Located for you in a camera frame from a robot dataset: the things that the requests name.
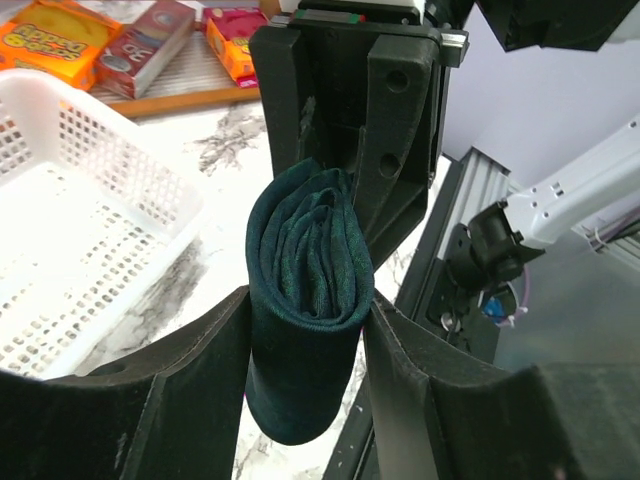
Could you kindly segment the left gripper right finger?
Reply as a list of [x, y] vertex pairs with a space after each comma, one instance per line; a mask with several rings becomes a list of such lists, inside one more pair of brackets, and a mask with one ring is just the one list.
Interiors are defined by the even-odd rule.
[[550, 364], [510, 373], [377, 296], [365, 327], [385, 479], [635, 479], [639, 369]]

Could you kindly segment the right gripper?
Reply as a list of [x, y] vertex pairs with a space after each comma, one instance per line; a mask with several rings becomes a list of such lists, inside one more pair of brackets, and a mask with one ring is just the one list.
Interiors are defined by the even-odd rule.
[[466, 1], [430, 1], [424, 12], [303, 1], [250, 40], [273, 174], [308, 158], [349, 172], [375, 265], [426, 214], [469, 13]]

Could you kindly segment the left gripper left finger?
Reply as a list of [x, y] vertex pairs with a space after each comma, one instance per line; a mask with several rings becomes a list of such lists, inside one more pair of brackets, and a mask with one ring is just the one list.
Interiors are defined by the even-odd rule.
[[228, 479], [250, 355], [246, 287], [85, 376], [1, 377], [5, 479]]

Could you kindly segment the dark green tie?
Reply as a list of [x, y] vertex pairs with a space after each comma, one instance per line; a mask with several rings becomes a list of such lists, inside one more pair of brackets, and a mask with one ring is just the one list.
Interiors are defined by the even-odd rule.
[[273, 441], [305, 444], [340, 409], [375, 293], [349, 174], [307, 159], [276, 176], [250, 213], [245, 257], [248, 407]]

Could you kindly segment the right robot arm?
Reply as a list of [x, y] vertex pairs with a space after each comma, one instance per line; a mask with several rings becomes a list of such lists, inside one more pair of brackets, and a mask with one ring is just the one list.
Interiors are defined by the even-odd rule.
[[352, 174], [375, 261], [426, 210], [440, 155], [535, 181], [639, 107], [635, 1], [276, 1], [250, 39], [272, 166]]

